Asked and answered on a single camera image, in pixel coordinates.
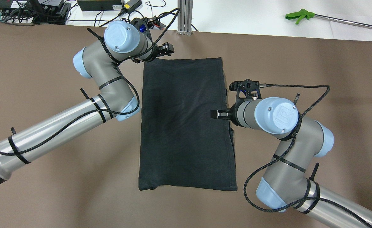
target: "brown table surface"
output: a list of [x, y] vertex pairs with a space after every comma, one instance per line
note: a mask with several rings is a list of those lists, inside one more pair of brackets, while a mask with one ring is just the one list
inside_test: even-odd
[[[104, 28], [94, 28], [102, 34]], [[159, 31], [153, 31], [157, 37]], [[72, 64], [96, 39], [86, 27], [0, 24], [0, 140], [98, 94]], [[316, 181], [372, 210], [372, 42], [169, 31], [161, 40], [171, 59], [222, 57], [227, 84], [252, 79], [273, 84], [329, 84], [331, 92], [309, 114], [329, 128], [335, 145], [315, 158]], [[143, 64], [127, 61], [124, 75], [142, 96]], [[293, 99], [305, 110], [323, 89], [266, 88], [263, 97]], [[228, 93], [234, 103], [235, 93]], [[237, 192], [161, 186], [138, 190], [141, 115], [111, 120], [13, 173], [0, 185], [0, 227], [325, 227], [288, 209], [251, 207], [242, 187], [270, 161], [272, 136], [233, 126]], [[248, 185], [255, 197], [260, 176]]]

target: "green handle tool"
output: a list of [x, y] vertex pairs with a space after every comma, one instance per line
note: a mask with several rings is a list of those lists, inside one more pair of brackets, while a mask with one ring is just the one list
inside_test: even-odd
[[312, 13], [312, 12], [308, 12], [305, 9], [301, 9], [299, 12], [288, 13], [285, 16], [285, 18], [288, 19], [288, 20], [298, 18], [297, 21], [296, 21], [296, 24], [299, 24], [299, 22], [303, 18], [310, 19], [312, 17], [318, 17], [318, 18], [328, 20], [328, 21], [331, 21], [331, 22], [344, 23], [344, 24], [348, 24], [348, 25], [354, 25], [354, 26], [359, 26], [359, 27], [363, 27], [363, 28], [367, 28], [367, 29], [372, 29], [372, 25], [370, 25], [370, 24], [364, 24], [364, 23], [360, 23], [360, 22], [353, 22], [353, 21], [348, 21], [348, 20], [339, 19], [339, 18], [335, 18], [335, 17], [327, 17], [327, 16], [323, 16], [323, 15], [318, 15], [318, 14], [315, 14], [315, 13]]

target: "black power adapter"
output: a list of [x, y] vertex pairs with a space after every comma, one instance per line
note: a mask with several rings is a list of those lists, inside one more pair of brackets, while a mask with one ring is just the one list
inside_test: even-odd
[[77, 0], [82, 11], [121, 10], [124, 0]]

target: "black bracket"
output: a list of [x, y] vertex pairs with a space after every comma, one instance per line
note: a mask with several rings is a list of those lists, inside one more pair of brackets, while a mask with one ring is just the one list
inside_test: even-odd
[[159, 46], [158, 56], [170, 56], [173, 53], [175, 53], [175, 49], [172, 44], [166, 42], [162, 46]]
[[239, 93], [242, 92], [246, 98], [257, 97], [258, 99], [262, 99], [260, 93], [260, 82], [251, 81], [250, 79], [246, 79], [245, 81], [235, 81], [230, 84], [229, 88], [231, 91], [237, 92], [237, 97], [239, 97]]
[[148, 28], [148, 18], [134, 18], [132, 21], [129, 23], [131, 25], [134, 25], [135, 28], [138, 29], [142, 34], [146, 35], [150, 40], [152, 40], [150, 29]]
[[224, 120], [230, 120], [231, 119], [232, 112], [230, 109], [226, 110], [211, 110], [210, 111], [210, 118], [212, 119], [224, 119]]

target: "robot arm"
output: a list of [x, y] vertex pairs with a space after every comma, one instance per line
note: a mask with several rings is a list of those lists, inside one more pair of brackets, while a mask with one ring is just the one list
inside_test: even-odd
[[171, 53], [171, 44], [153, 45], [150, 36], [130, 23], [110, 23], [104, 37], [83, 48], [73, 60], [82, 76], [95, 80], [100, 94], [0, 141], [0, 184], [13, 171], [82, 133], [114, 117], [122, 121], [137, 113], [139, 102], [117, 65], [134, 56], [147, 62]]
[[[322, 157], [332, 149], [332, 132], [311, 118], [299, 118], [295, 104], [285, 98], [261, 99], [260, 88], [263, 87], [267, 85], [248, 79], [234, 82], [230, 89], [237, 92], [235, 105], [229, 110], [212, 110], [212, 118], [230, 119], [237, 126], [265, 131], [280, 140], [271, 160], [273, 164], [267, 166], [261, 178], [257, 197], [271, 209], [313, 197], [293, 207], [330, 227], [365, 227], [356, 216], [372, 225], [372, 211], [322, 187], [314, 182], [314, 178], [307, 179], [304, 176], [313, 157]], [[240, 98], [239, 92], [243, 92], [246, 97]], [[337, 207], [337, 204], [355, 215]]]

